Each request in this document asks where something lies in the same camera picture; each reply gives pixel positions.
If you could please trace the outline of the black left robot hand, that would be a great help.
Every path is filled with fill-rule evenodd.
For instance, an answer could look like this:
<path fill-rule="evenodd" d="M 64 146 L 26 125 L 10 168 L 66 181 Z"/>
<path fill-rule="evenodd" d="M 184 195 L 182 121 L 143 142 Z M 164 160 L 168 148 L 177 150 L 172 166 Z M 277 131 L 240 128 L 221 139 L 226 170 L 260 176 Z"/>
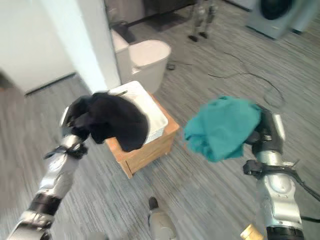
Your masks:
<path fill-rule="evenodd" d="M 89 131 L 76 123 L 78 118 L 88 112 L 89 99 L 89 95 L 83 95 L 65 108 L 59 124 L 63 137 L 75 135 L 82 141 L 85 141 L 89 137 Z"/>

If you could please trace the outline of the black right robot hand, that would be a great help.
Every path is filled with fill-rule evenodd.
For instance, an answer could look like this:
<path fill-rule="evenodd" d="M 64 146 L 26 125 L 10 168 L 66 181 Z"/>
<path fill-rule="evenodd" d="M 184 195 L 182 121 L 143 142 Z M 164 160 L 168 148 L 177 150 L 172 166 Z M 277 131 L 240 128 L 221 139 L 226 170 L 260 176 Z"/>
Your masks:
<path fill-rule="evenodd" d="M 282 154 L 284 139 L 277 130 L 274 115 L 261 105 L 259 107 L 261 108 L 260 121 L 244 143 L 251 145 L 251 151 L 255 156 L 264 151 Z"/>

